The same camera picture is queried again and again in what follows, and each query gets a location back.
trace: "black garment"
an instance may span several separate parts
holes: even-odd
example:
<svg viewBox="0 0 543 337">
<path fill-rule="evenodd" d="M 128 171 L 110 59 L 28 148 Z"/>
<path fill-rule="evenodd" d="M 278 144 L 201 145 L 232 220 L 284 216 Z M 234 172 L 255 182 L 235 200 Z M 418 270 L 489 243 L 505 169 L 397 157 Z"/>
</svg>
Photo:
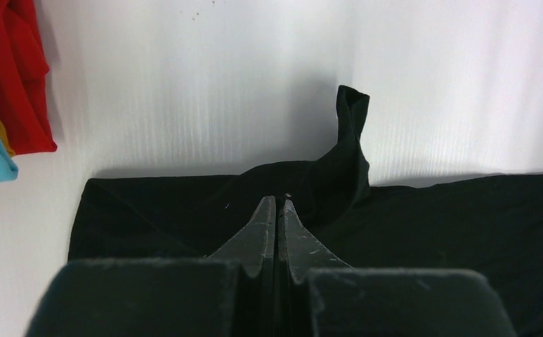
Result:
<svg viewBox="0 0 543 337">
<path fill-rule="evenodd" d="M 261 198 L 290 194 L 302 223 L 347 263 L 476 270 L 520 334 L 543 333 L 543 175 L 369 187 L 360 149 L 368 100 L 340 86 L 338 143 L 317 161 L 239 176 L 91 179 L 69 259 L 207 255 L 248 222 Z"/>
</svg>

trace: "stack of clothes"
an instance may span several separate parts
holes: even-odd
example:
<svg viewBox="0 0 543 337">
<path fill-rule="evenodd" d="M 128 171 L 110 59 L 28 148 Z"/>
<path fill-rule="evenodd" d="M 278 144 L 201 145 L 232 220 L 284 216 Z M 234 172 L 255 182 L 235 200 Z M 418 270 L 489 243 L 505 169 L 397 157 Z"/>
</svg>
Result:
<svg viewBox="0 0 543 337">
<path fill-rule="evenodd" d="M 0 181 L 17 178 L 17 154 L 56 151 L 48 123 L 49 66 L 33 0 L 0 0 Z"/>
</svg>

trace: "white surface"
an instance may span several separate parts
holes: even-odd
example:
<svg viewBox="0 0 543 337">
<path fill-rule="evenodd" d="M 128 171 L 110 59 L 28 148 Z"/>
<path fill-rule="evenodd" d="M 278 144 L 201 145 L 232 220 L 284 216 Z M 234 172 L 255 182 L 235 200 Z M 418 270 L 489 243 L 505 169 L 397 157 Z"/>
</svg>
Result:
<svg viewBox="0 0 543 337">
<path fill-rule="evenodd" d="M 0 184 L 0 336 L 65 262 L 92 176 L 316 159 L 371 95 L 371 183 L 543 171 L 543 1 L 38 1 L 55 154 Z"/>
</svg>

